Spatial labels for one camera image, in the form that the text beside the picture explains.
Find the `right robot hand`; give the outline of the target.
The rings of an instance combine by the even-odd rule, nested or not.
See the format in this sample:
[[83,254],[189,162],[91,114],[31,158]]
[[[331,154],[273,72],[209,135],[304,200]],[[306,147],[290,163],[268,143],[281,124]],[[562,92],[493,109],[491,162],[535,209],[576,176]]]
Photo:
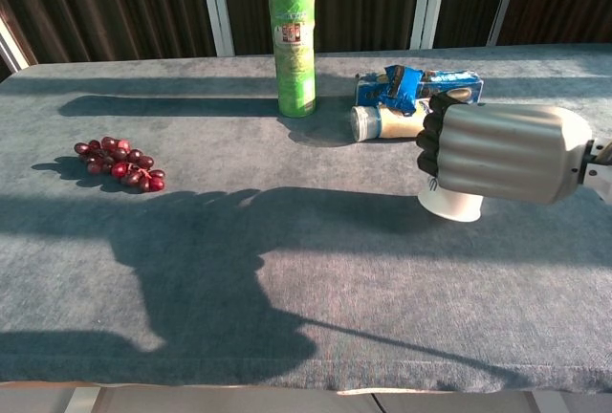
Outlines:
[[420,170],[445,190],[549,205],[574,193],[588,122],[552,105],[464,103],[433,96],[416,143]]

